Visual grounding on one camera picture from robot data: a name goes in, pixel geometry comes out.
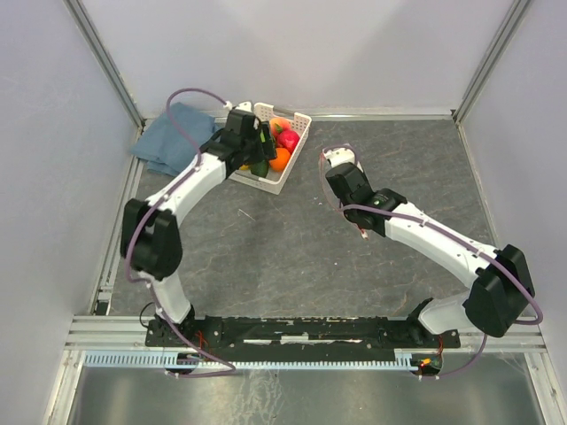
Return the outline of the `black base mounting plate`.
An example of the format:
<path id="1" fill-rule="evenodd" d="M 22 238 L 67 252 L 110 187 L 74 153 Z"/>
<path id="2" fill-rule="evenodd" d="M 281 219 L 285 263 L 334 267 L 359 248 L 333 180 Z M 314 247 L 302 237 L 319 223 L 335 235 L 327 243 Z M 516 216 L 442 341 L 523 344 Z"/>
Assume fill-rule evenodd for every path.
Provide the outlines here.
<path id="1" fill-rule="evenodd" d="M 149 322 L 145 344 L 182 347 L 184 336 L 197 347 L 229 362 L 392 361 L 397 349 L 459 348 L 459 333 L 439 336 L 415 318 L 245 318 L 188 319 L 174 332 L 165 320 Z"/>

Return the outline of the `dark green avocado toy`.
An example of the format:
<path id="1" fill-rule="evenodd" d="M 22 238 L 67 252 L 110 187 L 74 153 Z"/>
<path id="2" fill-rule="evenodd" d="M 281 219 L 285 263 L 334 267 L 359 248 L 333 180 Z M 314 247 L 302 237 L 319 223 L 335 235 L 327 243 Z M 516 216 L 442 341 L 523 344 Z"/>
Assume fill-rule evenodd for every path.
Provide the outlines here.
<path id="1" fill-rule="evenodd" d="M 269 163 L 266 160 L 250 166 L 250 172 L 257 177 L 265 178 L 268 175 Z"/>

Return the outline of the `aluminium frame rail front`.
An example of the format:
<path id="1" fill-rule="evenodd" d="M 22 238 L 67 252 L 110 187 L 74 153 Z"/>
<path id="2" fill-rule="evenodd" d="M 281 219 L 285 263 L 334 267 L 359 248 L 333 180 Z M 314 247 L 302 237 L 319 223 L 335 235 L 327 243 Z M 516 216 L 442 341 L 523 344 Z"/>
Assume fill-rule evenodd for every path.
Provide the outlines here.
<path id="1" fill-rule="evenodd" d="M 147 351 L 146 330 L 135 316 L 75 316 L 64 348 L 69 351 Z M 544 353 L 545 344 L 537 326 L 514 325 L 502 338 L 489 337 L 487 353 Z"/>

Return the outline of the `peach fruit toy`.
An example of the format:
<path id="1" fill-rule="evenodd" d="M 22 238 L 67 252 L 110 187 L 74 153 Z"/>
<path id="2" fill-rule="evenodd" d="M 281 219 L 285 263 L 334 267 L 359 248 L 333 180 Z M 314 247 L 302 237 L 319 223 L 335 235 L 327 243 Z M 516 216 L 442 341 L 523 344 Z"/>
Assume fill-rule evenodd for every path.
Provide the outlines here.
<path id="1" fill-rule="evenodd" d="M 276 139 L 283 131 L 291 129 L 291 122 L 283 117 L 274 117 L 269 121 L 270 132 Z"/>

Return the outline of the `red pomegranate toy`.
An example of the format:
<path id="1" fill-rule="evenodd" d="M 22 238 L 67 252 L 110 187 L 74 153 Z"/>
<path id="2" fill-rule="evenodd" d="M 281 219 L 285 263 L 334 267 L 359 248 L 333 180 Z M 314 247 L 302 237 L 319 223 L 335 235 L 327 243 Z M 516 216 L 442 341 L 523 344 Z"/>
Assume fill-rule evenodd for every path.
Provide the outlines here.
<path id="1" fill-rule="evenodd" d="M 292 129 L 286 129 L 282 131 L 276 138 L 278 146 L 285 148 L 290 154 L 295 151 L 297 145 L 299 144 L 299 141 L 299 134 Z"/>

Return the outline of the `white plastic basket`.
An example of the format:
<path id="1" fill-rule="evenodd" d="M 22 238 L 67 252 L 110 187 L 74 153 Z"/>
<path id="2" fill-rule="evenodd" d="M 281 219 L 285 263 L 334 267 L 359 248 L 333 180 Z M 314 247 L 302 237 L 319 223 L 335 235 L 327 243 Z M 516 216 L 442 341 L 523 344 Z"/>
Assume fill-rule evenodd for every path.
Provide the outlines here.
<path id="1" fill-rule="evenodd" d="M 279 195 L 305 145 L 312 119 L 304 113 L 285 110 L 283 108 L 273 106 L 272 104 L 265 104 L 262 102 L 252 104 L 252 109 L 253 113 L 262 121 L 270 120 L 274 117 L 286 118 L 291 122 L 291 129 L 299 134 L 300 141 L 295 151 L 292 153 L 287 167 L 282 173 L 269 170 L 268 175 L 265 178 L 261 178 L 252 175 L 250 171 L 236 171 L 230 176 L 230 179 L 234 182 L 243 183 L 244 185 L 251 186 L 255 189 Z"/>

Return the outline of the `clear zip top bag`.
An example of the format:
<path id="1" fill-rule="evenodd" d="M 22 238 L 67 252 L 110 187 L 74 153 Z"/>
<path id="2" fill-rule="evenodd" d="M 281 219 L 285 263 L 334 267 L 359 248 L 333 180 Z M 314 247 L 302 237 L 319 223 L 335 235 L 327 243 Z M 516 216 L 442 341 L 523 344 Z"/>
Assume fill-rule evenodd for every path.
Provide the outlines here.
<path id="1" fill-rule="evenodd" d="M 357 166 L 360 164 L 360 161 L 358 160 L 358 152 L 351 144 L 349 143 L 336 144 L 322 149 L 321 153 L 319 154 L 318 171 L 319 171 L 319 179 L 322 187 L 322 193 L 326 199 L 326 202 L 329 204 L 329 206 L 332 208 L 334 212 L 338 213 L 341 217 L 344 217 L 344 214 L 341 211 L 342 208 L 341 201 L 335 197 L 330 185 L 327 183 L 325 175 L 327 171 L 330 171 L 330 165 L 322 155 L 322 152 L 324 150 L 334 149 L 339 147 L 345 147 L 351 149 L 356 155 Z"/>

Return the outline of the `orange fruit toy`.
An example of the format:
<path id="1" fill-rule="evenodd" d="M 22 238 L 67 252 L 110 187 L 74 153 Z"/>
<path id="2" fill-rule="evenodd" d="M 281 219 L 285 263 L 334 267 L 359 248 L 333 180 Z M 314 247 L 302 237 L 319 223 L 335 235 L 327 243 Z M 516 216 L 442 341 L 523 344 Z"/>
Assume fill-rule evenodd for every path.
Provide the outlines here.
<path id="1" fill-rule="evenodd" d="M 290 152 L 283 147 L 278 147 L 276 149 L 276 157 L 274 159 L 271 159 L 268 163 L 272 170 L 278 173 L 282 173 L 287 167 L 290 159 Z"/>

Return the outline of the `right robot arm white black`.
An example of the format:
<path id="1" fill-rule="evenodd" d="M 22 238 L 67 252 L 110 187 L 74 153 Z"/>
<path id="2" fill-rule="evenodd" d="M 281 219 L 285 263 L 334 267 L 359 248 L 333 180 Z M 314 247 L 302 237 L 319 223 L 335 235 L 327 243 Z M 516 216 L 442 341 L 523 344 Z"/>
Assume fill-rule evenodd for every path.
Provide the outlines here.
<path id="1" fill-rule="evenodd" d="M 441 333 L 467 327 L 502 337 L 520 322 L 535 296 L 520 249 L 477 242 L 430 218 L 397 192 L 372 189 L 361 166 L 351 159 L 329 165 L 325 179 L 348 221 L 420 252 L 466 289 L 418 308 L 417 318 L 406 326 L 410 342 L 426 346 Z"/>

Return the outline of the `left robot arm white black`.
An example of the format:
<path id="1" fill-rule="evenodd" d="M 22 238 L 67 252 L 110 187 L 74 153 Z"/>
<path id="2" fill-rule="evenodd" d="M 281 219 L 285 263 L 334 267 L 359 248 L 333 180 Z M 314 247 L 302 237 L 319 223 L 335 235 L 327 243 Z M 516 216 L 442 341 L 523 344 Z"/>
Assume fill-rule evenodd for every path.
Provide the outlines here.
<path id="1" fill-rule="evenodd" d="M 165 188 L 125 205 L 120 255 L 126 261 L 127 278 L 149 287 L 158 314 L 168 320 L 166 336 L 175 344 L 186 345 L 196 335 L 196 324 L 188 318 L 191 303 L 178 274 L 183 258 L 180 225 L 210 190 L 241 166 L 265 158 L 268 136 L 256 115 L 235 108 L 225 127 L 199 148 L 190 165 Z"/>

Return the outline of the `blue folded cloth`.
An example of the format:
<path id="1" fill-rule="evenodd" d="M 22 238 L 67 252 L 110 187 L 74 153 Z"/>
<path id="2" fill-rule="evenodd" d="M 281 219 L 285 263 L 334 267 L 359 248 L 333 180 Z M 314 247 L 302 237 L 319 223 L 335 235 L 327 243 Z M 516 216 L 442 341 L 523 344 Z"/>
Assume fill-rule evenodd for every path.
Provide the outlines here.
<path id="1" fill-rule="evenodd" d="M 186 104 L 172 104 L 171 113 L 198 146 L 220 128 L 212 116 Z M 145 161 L 147 168 L 155 173 L 177 176 L 195 158 L 196 149 L 162 113 L 145 129 L 130 153 Z"/>

